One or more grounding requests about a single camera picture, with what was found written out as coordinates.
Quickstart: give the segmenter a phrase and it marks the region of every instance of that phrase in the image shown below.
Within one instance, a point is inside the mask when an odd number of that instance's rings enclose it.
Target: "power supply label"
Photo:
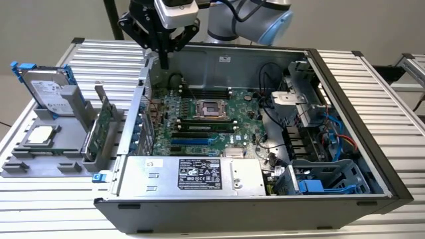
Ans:
[[[177,186],[181,190],[222,189],[219,159],[179,159]]]

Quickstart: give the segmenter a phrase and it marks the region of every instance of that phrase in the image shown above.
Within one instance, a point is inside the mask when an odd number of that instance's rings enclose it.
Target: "hard drive label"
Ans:
[[[49,111],[58,115],[73,114],[68,100],[60,95],[61,87],[56,82],[32,81],[30,84]]]

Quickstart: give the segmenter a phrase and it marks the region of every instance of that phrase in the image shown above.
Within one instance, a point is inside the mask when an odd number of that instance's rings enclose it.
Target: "cpu socket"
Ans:
[[[195,117],[207,119],[226,119],[223,100],[197,100]]]

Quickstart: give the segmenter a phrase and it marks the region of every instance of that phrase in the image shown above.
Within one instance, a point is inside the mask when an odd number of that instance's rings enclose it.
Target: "blue pcie slot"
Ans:
[[[207,139],[173,139],[172,144],[179,145],[209,145]]]

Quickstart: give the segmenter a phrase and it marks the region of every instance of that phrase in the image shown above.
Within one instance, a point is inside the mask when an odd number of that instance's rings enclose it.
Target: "label sticker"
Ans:
[[[56,82],[32,81],[30,84],[49,111],[58,115],[73,114],[68,100],[60,96],[61,87]]]
[[[181,190],[222,189],[219,159],[179,159],[177,186]]]
[[[164,161],[161,158],[148,158],[145,161],[145,168],[162,168]]]
[[[223,63],[229,63],[230,60],[231,60],[231,57],[229,57],[229,56],[221,56],[221,57],[218,58],[218,62],[223,62]]]

